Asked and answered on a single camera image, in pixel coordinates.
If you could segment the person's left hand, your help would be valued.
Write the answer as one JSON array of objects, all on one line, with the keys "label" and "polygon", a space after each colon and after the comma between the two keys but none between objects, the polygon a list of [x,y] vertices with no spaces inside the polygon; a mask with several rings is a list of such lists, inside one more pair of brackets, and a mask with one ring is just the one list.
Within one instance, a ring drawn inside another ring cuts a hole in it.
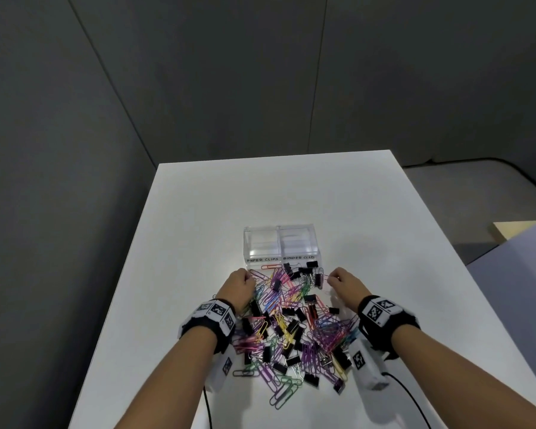
[{"label": "person's left hand", "polygon": [[241,316],[253,299],[254,294],[238,293],[238,269],[233,271],[220,290],[216,293],[215,298],[223,302],[230,303],[234,308],[236,316]]}]

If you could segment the person's right hand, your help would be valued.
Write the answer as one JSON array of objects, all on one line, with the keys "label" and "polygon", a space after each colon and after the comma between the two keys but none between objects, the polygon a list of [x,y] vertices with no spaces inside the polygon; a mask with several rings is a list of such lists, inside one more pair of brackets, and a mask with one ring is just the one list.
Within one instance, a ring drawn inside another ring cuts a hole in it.
[{"label": "person's right hand", "polygon": [[344,291],[336,291],[335,289],[334,291],[346,307],[356,313],[361,301],[372,295],[364,283],[350,272],[348,272],[348,288]]}]

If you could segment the person's left forearm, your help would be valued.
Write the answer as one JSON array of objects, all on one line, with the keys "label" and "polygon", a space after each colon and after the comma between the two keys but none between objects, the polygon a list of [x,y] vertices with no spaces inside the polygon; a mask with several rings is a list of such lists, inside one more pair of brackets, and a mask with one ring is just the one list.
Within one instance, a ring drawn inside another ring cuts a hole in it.
[{"label": "person's left forearm", "polygon": [[208,328],[186,332],[144,382],[115,429],[191,429],[216,343]]}]

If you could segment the person's right forearm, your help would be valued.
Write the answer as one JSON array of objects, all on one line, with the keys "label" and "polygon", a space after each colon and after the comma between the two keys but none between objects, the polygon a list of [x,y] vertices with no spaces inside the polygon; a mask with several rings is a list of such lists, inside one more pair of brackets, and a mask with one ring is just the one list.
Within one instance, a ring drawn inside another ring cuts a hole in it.
[{"label": "person's right forearm", "polygon": [[536,429],[536,406],[420,329],[392,346],[448,429]]}]

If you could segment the clear acrylic two-compartment box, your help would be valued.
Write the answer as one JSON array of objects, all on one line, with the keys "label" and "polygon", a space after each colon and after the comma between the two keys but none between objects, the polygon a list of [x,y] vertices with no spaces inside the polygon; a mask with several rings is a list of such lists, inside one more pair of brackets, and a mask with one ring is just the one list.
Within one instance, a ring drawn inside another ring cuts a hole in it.
[{"label": "clear acrylic two-compartment box", "polygon": [[243,258],[247,269],[264,265],[322,266],[315,225],[293,224],[245,227]]}]

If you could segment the black wristband with marker tags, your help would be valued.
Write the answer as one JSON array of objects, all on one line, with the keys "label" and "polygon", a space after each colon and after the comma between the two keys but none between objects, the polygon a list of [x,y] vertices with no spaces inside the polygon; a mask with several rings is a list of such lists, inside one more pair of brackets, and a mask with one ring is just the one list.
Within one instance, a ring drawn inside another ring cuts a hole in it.
[{"label": "black wristband with marker tags", "polygon": [[392,344],[393,333],[403,325],[421,329],[417,318],[393,301],[377,296],[364,297],[356,310],[358,329],[376,351],[387,353],[387,360],[399,359]]},{"label": "black wristband with marker tags", "polygon": [[178,339],[193,327],[205,327],[216,336],[214,353],[225,353],[231,344],[237,320],[234,306],[227,300],[205,301],[179,326]]}]

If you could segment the pale grey side table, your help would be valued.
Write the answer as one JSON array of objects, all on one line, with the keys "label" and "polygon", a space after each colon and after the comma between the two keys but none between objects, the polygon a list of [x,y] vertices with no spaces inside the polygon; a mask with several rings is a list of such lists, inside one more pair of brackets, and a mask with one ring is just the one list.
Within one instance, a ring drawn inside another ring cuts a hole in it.
[{"label": "pale grey side table", "polygon": [[536,225],[467,269],[536,376]]}]

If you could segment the beige board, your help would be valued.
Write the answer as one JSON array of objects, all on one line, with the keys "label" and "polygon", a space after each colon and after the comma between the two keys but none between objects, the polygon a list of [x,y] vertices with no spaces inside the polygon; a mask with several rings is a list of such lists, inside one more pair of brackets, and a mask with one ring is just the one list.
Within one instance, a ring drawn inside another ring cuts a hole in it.
[{"label": "beige board", "polygon": [[489,233],[497,244],[503,244],[536,225],[536,221],[494,222],[489,226]]}]

